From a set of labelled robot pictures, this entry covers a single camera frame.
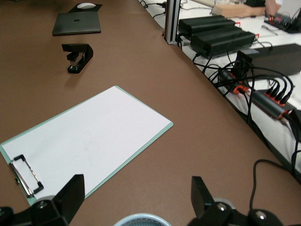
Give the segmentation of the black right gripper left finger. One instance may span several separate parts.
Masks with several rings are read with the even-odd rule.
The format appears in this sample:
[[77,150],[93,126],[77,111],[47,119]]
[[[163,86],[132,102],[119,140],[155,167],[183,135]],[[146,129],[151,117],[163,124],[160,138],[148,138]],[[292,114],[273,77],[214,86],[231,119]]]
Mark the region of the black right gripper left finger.
[[39,199],[30,207],[31,225],[68,226],[84,199],[84,175],[74,175],[57,195]]

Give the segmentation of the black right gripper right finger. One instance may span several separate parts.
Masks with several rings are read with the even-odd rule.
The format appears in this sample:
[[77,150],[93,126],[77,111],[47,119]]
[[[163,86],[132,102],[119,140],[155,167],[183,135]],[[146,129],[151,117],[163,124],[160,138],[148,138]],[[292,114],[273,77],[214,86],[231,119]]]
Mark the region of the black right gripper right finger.
[[191,203],[196,217],[190,226],[282,226],[283,223],[267,210],[254,209],[243,215],[225,199],[215,200],[198,176],[191,178]]

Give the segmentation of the bystander bare hand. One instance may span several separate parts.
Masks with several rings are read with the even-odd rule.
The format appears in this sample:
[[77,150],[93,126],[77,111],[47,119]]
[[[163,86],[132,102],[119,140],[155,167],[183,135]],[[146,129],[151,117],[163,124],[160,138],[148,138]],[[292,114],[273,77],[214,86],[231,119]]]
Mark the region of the bystander bare hand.
[[283,4],[282,0],[265,0],[265,15],[274,16]]

